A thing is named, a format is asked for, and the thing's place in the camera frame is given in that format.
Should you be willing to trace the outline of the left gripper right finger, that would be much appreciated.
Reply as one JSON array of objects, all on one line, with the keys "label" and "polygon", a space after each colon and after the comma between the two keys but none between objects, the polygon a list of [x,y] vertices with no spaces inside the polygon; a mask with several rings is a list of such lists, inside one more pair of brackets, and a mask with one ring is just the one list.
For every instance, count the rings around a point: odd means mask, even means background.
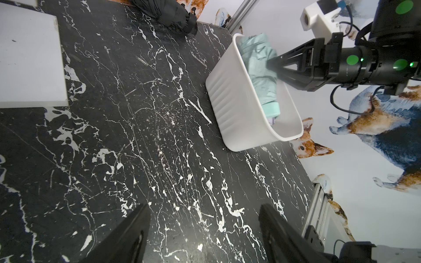
[{"label": "left gripper right finger", "polygon": [[263,244],[269,263],[327,263],[270,204],[259,211]]}]

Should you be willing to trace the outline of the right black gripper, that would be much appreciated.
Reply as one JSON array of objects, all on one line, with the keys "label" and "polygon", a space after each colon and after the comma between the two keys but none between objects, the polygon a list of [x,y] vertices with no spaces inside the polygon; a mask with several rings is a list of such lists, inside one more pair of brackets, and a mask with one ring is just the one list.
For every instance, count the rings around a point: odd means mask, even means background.
[{"label": "right black gripper", "polygon": [[[326,70],[321,65],[321,53]],[[296,64],[297,69],[286,66]],[[299,91],[315,92],[323,83],[340,84],[355,89],[360,84],[373,81],[378,68],[378,50],[373,47],[343,47],[343,34],[334,33],[325,45],[324,38],[314,38],[276,58],[269,59],[266,67],[276,73],[278,79]]]}]

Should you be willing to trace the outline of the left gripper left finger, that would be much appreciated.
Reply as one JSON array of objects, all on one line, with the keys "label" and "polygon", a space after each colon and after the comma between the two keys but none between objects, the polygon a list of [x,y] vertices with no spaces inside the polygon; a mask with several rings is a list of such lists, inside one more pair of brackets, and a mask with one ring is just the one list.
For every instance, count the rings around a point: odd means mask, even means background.
[{"label": "left gripper left finger", "polygon": [[148,205],[133,210],[82,263],[141,263],[151,221]]}]

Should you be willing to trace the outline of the mint green umbrella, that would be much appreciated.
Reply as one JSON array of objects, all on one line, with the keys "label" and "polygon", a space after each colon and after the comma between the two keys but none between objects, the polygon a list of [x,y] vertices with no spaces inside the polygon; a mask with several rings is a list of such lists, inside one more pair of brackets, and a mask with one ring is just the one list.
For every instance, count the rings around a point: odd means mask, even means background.
[{"label": "mint green umbrella", "polygon": [[243,37],[238,41],[237,47],[265,117],[277,118],[280,115],[277,74],[266,66],[270,59],[277,57],[276,50],[266,34]]}]

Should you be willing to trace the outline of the white plastic storage box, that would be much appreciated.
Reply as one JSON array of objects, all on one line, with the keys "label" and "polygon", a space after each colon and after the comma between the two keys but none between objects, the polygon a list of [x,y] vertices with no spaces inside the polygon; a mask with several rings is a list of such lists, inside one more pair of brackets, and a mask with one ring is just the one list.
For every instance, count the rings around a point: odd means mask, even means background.
[{"label": "white plastic storage box", "polygon": [[277,81],[280,115],[270,125],[241,59],[234,34],[232,43],[206,79],[206,89],[226,147],[239,152],[277,141],[291,141],[304,133],[299,112],[286,84]]}]

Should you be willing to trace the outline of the lilac umbrella back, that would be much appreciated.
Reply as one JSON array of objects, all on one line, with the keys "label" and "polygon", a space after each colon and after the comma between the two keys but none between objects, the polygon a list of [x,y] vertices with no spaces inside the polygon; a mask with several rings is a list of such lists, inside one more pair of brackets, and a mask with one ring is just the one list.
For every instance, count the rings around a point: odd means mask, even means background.
[{"label": "lilac umbrella back", "polygon": [[276,117],[270,117],[270,118],[267,118],[267,121],[271,126],[273,126],[276,123],[276,119],[277,119],[277,116]]}]

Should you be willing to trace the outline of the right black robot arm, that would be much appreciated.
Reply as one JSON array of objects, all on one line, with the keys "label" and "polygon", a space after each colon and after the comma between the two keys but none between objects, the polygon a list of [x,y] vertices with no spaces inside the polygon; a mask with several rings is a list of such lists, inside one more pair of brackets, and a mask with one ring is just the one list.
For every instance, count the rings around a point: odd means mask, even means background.
[{"label": "right black robot arm", "polygon": [[301,15],[314,39],[272,58],[267,68],[295,89],[314,92],[325,84],[348,90],[382,86],[399,95],[412,78],[421,76],[420,1],[379,1],[373,21],[358,30],[355,45],[343,46],[344,34],[334,21],[340,8],[318,1]]}]

